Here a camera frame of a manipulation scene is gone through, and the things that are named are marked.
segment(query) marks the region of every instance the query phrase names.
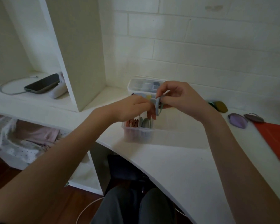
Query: leg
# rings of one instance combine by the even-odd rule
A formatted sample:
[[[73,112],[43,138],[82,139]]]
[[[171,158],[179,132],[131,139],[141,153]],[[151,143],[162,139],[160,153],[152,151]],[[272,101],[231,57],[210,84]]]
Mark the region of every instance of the leg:
[[[141,201],[139,224],[174,224],[172,202],[158,188],[151,189]]]
[[[114,187],[103,199],[90,224],[130,224],[137,220],[134,194],[127,189]]]

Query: shelving unit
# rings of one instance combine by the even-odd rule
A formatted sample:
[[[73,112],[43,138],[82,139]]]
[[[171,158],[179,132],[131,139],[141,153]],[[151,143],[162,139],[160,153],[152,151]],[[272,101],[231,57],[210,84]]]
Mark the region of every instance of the shelving unit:
[[[67,115],[74,116],[79,123],[81,116],[91,112],[90,103],[95,97],[103,98],[99,103],[104,102],[100,93],[108,89],[98,1],[0,0],[0,84],[6,83],[3,91],[22,92],[26,85],[60,71],[68,93],[52,99],[48,93],[11,96],[0,92],[0,114],[58,128],[59,124],[52,121],[46,124],[55,114],[63,116],[61,121],[66,121]],[[79,115],[84,108],[87,114]],[[95,143],[69,184],[103,195],[110,180],[110,153]],[[0,157],[21,170],[28,166],[2,151]]]

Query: forearm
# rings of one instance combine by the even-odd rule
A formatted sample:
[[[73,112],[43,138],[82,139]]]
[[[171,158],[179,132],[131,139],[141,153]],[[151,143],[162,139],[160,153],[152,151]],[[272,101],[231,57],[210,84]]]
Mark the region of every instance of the forearm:
[[[36,223],[64,187],[96,139],[113,123],[96,109],[0,190],[0,222]]]
[[[280,223],[280,200],[237,143],[225,120],[203,122],[224,192],[237,223]]]

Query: white desk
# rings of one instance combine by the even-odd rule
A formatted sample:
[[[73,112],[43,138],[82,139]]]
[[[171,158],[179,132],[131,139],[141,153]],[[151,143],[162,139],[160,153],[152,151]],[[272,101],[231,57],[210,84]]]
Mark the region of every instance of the white desk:
[[[75,129],[95,107],[128,96],[127,91],[106,87],[80,113],[41,107],[0,96],[0,114],[59,129]],[[244,114],[246,111],[229,110]],[[277,118],[262,116],[280,124]],[[280,198],[280,162],[253,124],[231,130],[250,160]],[[144,173],[196,223],[234,223],[209,148],[183,148],[126,143],[121,123],[110,126],[97,140],[123,156]]]

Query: container lid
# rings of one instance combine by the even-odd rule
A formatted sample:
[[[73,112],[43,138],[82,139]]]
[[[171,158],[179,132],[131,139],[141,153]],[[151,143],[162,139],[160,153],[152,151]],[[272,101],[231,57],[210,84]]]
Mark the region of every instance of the container lid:
[[[127,90],[136,94],[156,94],[163,82],[161,80],[135,78],[130,80]]]

